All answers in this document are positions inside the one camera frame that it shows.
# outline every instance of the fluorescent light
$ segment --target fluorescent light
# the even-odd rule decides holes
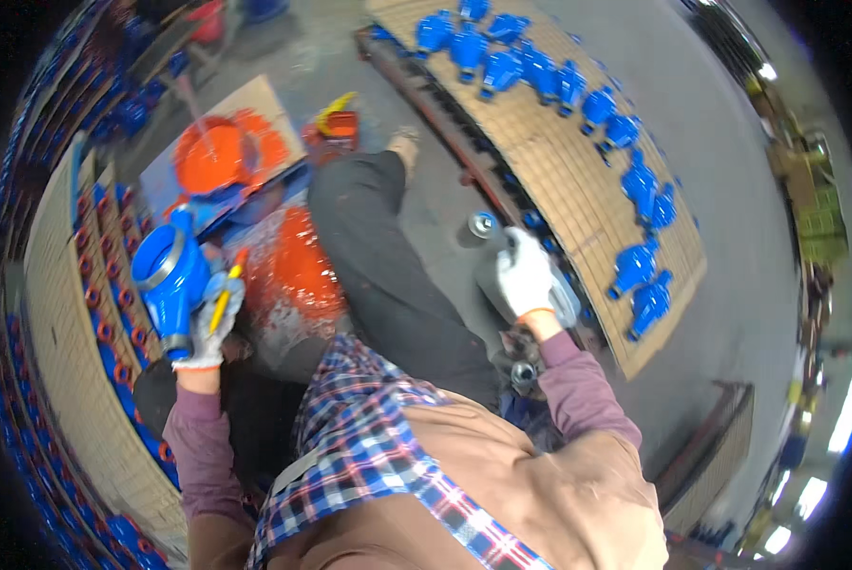
[[[765,542],[765,550],[772,554],[776,554],[784,550],[787,541],[790,540],[790,529],[786,526],[779,526],[774,529],[768,541]]]
[[[852,433],[852,379],[850,379],[850,388],[847,389],[847,397],[843,400],[843,408],[841,415],[834,425],[834,431],[831,434],[831,440],[828,441],[828,450],[831,453],[841,453],[847,449],[847,443],[850,441]]]
[[[762,68],[759,69],[759,75],[768,81],[774,81],[777,78],[777,71],[774,71],[774,66],[765,62]]]
[[[787,482],[790,481],[790,471],[785,471],[781,474],[781,482],[777,484],[777,489],[774,491],[774,495],[771,498],[771,506],[777,504],[778,499],[781,498],[781,491],[784,490],[784,486]]]
[[[825,489],[827,488],[827,482],[817,479],[816,477],[809,478],[809,482],[800,494],[800,500],[796,502],[797,512],[804,521],[809,518],[809,515],[812,514],[818,506],[819,501],[824,496]]]

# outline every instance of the hand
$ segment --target hand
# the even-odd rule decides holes
[[[214,334],[210,334],[208,330],[217,306],[217,298],[225,289],[230,292],[227,309]],[[227,272],[220,272],[214,274],[208,281],[203,297],[204,303],[201,308],[192,313],[192,357],[174,361],[172,368],[177,372],[208,371],[220,368],[224,362],[224,354],[220,346],[236,323],[239,307],[246,298],[246,284],[242,279],[230,279]]]
[[[511,312],[523,322],[528,313],[556,313],[549,301],[553,288],[553,273],[549,257],[532,235],[520,228],[505,228],[509,247],[499,252],[495,260],[499,291],[511,307]]]

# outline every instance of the yellow handle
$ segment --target yellow handle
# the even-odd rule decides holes
[[[248,251],[242,250],[237,254],[237,259],[233,267],[230,269],[230,274],[227,275],[230,279],[238,279],[243,274],[243,266],[246,264]],[[230,290],[224,289],[220,296],[217,297],[217,305],[214,307],[214,314],[211,316],[211,325],[208,326],[208,334],[213,335],[220,325],[220,319],[224,318],[224,313],[227,311],[227,303],[230,302]]]
[[[318,131],[321,131],[324,135],[331,134],[331,130],[328,126],[328,116],[331,113],[344,110],[344,108],[347,107],[347,104],[350,103],[350,100],[356,96],[356,91],[348,91],[347,93],[344,93],[340,97],[331,101],[328,107],[323,108],[322,111],[318,113],[318,117],[316,117],[315,120],[316,125],[318,126]]]

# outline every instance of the black pants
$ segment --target black pants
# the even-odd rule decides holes
[[[398,225],[404,165],[394,152],[350,154],[312,180],[318,243],[363,342],[412,377],[496,411],[499,380],[483,341],[426,275]]]
[[[404,165],[394,152],[336,159],[308,191],[318,242],[347,295],[357,335],[412,377],[497,411],[500,382],[483,341],[464,326],[400,231],[404,191]],[[311,377],[321,356],[303,343],[285,360]],[[291,459],[290,426],[306,387],[265,378],[250,363],[224,365],[221,380],[237,476],[243,482],[275,476]],[[144,371],[134,398],[160,438],[176,399],[170,364]]]

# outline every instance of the paint brush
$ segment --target paint brush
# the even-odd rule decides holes
[[[233,261],[233,267],[230,268],[230,279],[238,279],[243,274],[243,267],[249,258],[249,250],[247,247],[239,250],[237,257]],[[208,326],[208,334],[213,335],[220,325],[220,319],[224,317],[224,312],[227,311],[227,303],[230,302],[230,290],[224,287],[224,291],[217,297],[217,306],[214,308],[214,314],[211,316],[211,325]]]

